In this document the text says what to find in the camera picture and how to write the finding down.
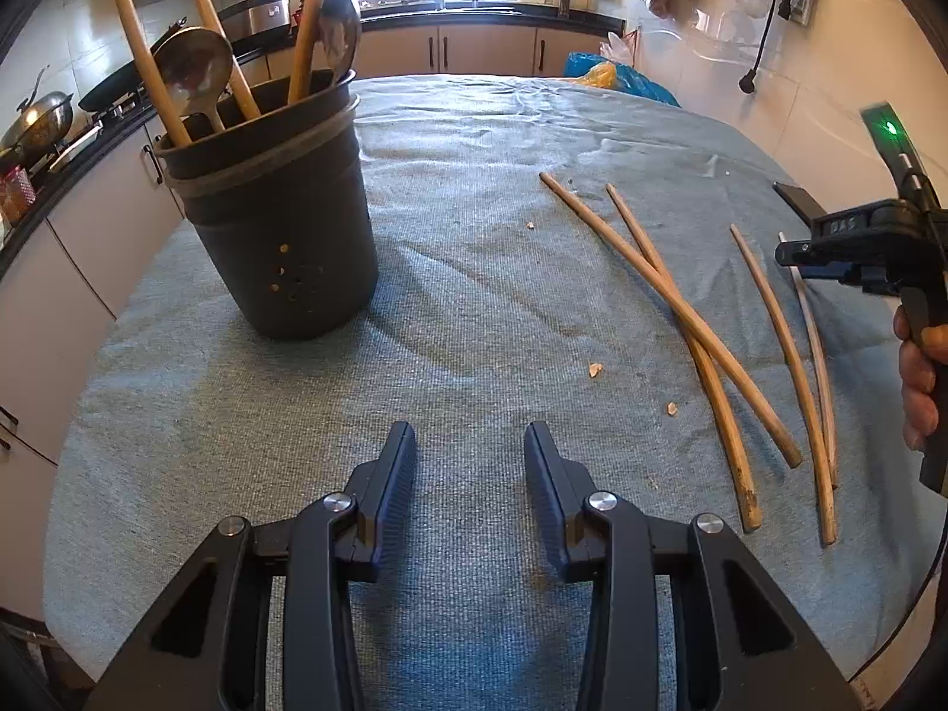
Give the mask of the person right hand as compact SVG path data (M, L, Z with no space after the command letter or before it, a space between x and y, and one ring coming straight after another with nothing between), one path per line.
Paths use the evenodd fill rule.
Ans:
M948 331L946 326L925 328L923 346L918 347L911 339L905 306L900 305L893 315L893 332L901 340L898 374L905 413L903 438L910 450L921 451L925 440L939 427L940 413L934 392L937 367L946 364L948 358Z

